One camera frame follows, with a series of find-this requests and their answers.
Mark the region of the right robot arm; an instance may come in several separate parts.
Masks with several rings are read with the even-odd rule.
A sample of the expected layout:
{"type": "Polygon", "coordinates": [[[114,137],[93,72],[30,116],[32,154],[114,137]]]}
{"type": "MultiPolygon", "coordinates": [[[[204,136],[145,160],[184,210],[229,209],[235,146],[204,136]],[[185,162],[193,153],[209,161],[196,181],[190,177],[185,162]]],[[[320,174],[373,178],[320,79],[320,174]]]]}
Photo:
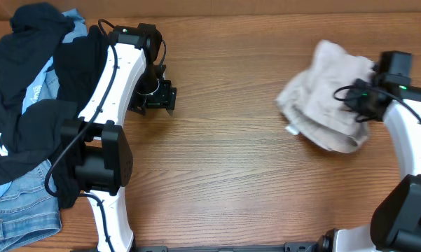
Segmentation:
{"type": "Polygon", "coordinates": [[[385,51],[371,82],[345,86],[342,102],[358,123],[385,124],[399,162],[401,182],[374,211],[368,225],[329,230],[308,251],[421,251],[421,87],[412,85],[412,55],[385,51]]]}

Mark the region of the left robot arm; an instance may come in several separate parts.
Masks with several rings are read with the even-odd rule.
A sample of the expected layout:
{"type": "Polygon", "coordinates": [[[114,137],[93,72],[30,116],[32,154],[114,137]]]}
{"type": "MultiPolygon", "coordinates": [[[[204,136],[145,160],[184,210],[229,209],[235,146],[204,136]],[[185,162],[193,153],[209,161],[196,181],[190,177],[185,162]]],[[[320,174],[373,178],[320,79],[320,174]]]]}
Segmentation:
{"type": "Polygon", "coordinates": [[[154,24],[114,26],[104,70],[77,119],[61,128],[69,178],[88,199],[99,241],[96,251],[136,251],[125,201],[133,155],[123,131],[127,111],[149,109],[173,113],[177,89],[165,77],[166,43],[154,24]]]}

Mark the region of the beige cotton shorts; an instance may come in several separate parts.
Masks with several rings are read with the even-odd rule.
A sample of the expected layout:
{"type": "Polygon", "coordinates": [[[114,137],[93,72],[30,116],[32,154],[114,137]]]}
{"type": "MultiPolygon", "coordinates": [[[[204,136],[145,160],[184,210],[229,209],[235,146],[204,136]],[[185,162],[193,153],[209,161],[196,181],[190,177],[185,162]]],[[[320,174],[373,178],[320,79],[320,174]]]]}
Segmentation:
{"type": "Polygon", "coordinates": [[[321,40],[311,65],[294,76],[276,98],[277,107],[289,121],[287,130],[302,134],[326,151],[353,153],[368,140],[366,122],[333,93],[357,79],[369,81],[374,62],[348,54],[340,45],[321,40]]]}

